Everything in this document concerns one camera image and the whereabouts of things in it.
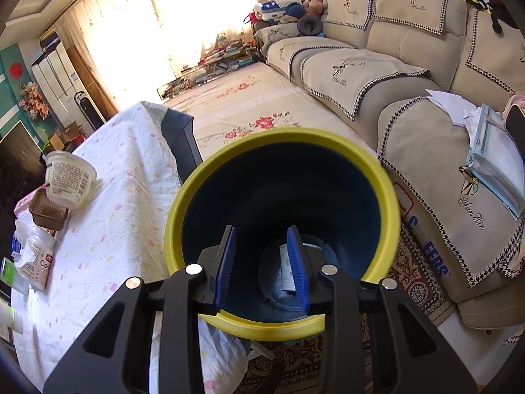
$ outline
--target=white tile floor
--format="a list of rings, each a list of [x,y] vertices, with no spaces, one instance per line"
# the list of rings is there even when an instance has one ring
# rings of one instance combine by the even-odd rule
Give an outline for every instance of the white tile floor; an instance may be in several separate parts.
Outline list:
[[[466,327],[458,311],[438,327],[480,385],[488,384],[507,360],[515,344],[503,345],[503,342],[517,329],[518,327],[511,327],[493,330],[488,335],[485,330]]]

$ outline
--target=triangular cutout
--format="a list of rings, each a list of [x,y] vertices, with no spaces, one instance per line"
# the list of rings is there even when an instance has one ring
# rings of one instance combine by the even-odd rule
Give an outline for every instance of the triangular cutout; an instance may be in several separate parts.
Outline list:
[[[123,314],[124,304],[115,304],[84,343],[84,351],[97,356],[111,357]]]
[[[437,349],[436,344],[414,315],[404,305],[399,305],[397,309],[401,316],[410,355],[417,358],[434,353]]]

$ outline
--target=refrigerator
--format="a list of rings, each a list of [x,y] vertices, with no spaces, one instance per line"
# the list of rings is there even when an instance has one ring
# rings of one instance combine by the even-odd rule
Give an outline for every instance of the refrigerator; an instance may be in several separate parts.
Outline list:
[[[106,122],[80,81],[60,41],[47,47],[46,52],[33,62],[31,69],[63,127],[75,121],[89,136]]]

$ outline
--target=green lid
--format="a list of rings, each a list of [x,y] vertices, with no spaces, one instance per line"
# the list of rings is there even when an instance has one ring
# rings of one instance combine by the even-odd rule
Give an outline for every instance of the green lid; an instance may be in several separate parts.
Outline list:
[[[9,259],[4,258],[2,260],[2,269],[0,270],[0,280],[2,280],[6,285],[11,286],[12,281],[15,278],[15,264],[13,264]]]

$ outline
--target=silver screw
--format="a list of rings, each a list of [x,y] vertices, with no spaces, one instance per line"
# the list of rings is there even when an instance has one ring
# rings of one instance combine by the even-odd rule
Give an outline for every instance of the silver screw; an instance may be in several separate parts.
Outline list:
[[[325,275],[335,275],[337,274],[337,267],[332,264],[326,264],[322,266],[321,271],[323,271]]]
[[[392,278],[385,278],[381,284],[385,289],[388,289],[390,291],[393,291],[397,287],[396,280],[392,280]]]
[[[202,267],[199,264],[190,264],[186,267],[186,272],[190,275],[198,274],[202,271]]]
[[[135,289],[139,287],[141,284],[140,278],[138,277],[130,277],[126,280],[126,287],[128,289]]]

